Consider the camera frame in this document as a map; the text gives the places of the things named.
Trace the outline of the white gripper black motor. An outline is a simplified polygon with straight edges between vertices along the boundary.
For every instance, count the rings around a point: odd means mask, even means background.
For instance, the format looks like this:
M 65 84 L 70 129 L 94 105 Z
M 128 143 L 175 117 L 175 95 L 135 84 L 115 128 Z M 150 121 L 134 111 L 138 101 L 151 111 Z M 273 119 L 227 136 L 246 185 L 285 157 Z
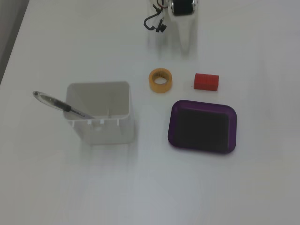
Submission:
M 172 21 L 178 23 L 180 49 L 183 55 L 192 54 L 196 47 L 195 16 L 198 12 L 198 0 L 170 0 L 168 14 Z

